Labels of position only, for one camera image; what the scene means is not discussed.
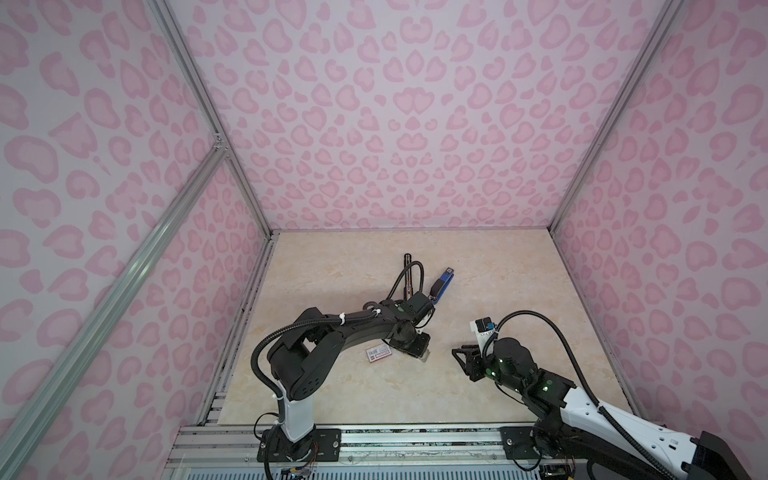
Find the marble-patterned tabletop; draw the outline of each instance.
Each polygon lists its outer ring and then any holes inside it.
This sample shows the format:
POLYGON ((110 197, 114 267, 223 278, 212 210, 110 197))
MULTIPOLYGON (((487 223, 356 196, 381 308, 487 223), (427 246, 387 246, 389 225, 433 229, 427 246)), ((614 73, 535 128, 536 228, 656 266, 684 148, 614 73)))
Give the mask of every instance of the marble-patterned tabletop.
MULTIPOLYGON (((535 417, 490 380, 470 382, 451 349, 476 343, 469 322, 499 321, 515 310, 537 310, 558 324, 589 381, 605 402, 630 411, 584 307, 546 230, 457 230, 282 233, 263 281, 230 382, 219 425, 253 424, 276 411, 272 392, 253 375, 254 346, 292 323, 306 308, 354 312, 386 298, 404 253, 425 267, 425 290, 451 267, 455 278, 425 331, 426 362, 394 352, 370 363, 372 341, 343 351, 314 394, 318 424, 525 422, 535 417)), ((414 269, 418 288, 418 269, 414 269)), ((395 298, 402 297, 402 285, 395 298)), ((578 383, 557 336, 533 316, 507 322, 534 360, 578 383)), ((266 350, 260 357, 269 372, 266 350)))

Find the diagonal metal beam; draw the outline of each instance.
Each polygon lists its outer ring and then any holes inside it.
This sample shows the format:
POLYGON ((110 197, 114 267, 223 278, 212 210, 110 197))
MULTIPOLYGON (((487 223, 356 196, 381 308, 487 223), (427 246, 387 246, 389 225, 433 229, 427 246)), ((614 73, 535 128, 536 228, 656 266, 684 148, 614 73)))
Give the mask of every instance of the diagonal metal beam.
POLYGON ((616 99, 608 111, 608 115, 606 115, 605 120, 598 129, 598 133, 594 136, 594 140, 587 149, 584 160, 579 165, 573 180, 571 180, 565 195, 563 195, 562 202, 560 202, 558 209, 554 212, 552 222, 549 224, 549 231, 552 232, 553 236, 562 227, 563 220, 575 202, 576 195, 584 185, 587 174, 592 166, 598 162, 600 153, 603 151, 603 145, 605 145, 611 134, 614 133, 616 126, 621 120, 621 115, 629 107, 632 97, 640 88, 645 75, 658 58, 661 49, 667 43, 667 39, 676 25, 676 20, 680 17, 679 14, 686 3, 687 0, 667 0, 661 7, 661 12, 656 17, 654 25, 650 28, 650 33, 627 73, 627 78, 621 85, 616 99))
POLYGON ((184 40, 184 34, 181 32, 181 27, 176 19, 174 11, 170 8, 166 0, 146 0, 149 5, 157 26, 163 32, 171 52, 176 57, 176 62, 181 68, 184 77, 187 79, 187 83, 190 85, 192 94, 197 99, 197 104, 200 105, 200 112, 205 117, 208 127, 212 134, 218 141, 222 142, 225 150, 231 150, 232 154, 227 158, 227 163, 232 170, 232 173, 237 181, 237 187, 243 194, 243 198, 246 199, 246 204, 251 211, 254 218, 257 219, 257 223, 261 228, 263 235, 269 238, 272 235, 272 230, 266 221, 259 201, 256 196, 256 192, 253 191, 253 187, 248 181, 248 177, 243 169, 243 162, 237 153, 232 148, 232 142, 230 142, 227 136, 227 130, 221 121, 221 117, 216 111, 216 106, 208 92, 208 89, 203 82, 203 76, 200 74, 200 70, 197 68, 186 40, 184 40))
POLYGON ((226 155, 222 147, 208 152, 37 392, 25 403, 0 443, 0 480, 13 480, 27 463, 226 155))

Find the small box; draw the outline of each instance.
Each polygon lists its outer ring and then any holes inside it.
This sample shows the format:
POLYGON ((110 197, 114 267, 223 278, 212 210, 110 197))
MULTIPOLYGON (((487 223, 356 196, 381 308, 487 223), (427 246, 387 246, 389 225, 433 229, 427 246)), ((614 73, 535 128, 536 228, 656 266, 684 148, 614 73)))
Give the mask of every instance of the small box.
POLYGON ((368 361, 373 363, 376 360, 381 360, 386 356, 392 355, 392 350, 389 348, 389 345, 382 343, 381 345, 367 349, 366 354, 368 355, 368 361))

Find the heart-patterned wall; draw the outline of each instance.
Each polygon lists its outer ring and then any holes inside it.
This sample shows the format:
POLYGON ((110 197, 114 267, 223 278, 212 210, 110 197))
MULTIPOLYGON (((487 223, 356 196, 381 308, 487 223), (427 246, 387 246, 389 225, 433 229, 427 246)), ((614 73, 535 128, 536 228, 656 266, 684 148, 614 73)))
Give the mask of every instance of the heart-patterned wall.
POLYGON ((661 0, 171 0, 270 225, 548 225, 661 0))
POLYGON ((768 3, 693 0, 556 241, 652 419, 765 478, 768 3))
POLYGON ((141 0, 0 12, 2 435, 213 139, 141 0))
POLYGON ((159 478, 200 408, 262 245, 222 165, 19 480, 159 478))

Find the white robotic arm segment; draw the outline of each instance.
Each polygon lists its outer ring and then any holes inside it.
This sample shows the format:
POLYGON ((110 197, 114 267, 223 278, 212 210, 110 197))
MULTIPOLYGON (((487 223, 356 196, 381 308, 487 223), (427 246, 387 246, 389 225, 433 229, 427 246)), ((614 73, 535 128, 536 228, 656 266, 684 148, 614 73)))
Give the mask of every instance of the white robotic arm segment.
MULTIPOLYGON (((645 458, 598 412, 597 407, 582 388, 568 390, 564 401, 567 405, 560 409, 563 423, 590 432, 646 462, 645 458)), ((600 406, 605 407, 643 448, 676 477, 687 478, 688 474, 680 466, 683 462, 693 463, 697 446, 691 441, 690 435, 665 429, 602 401, 600 406)))

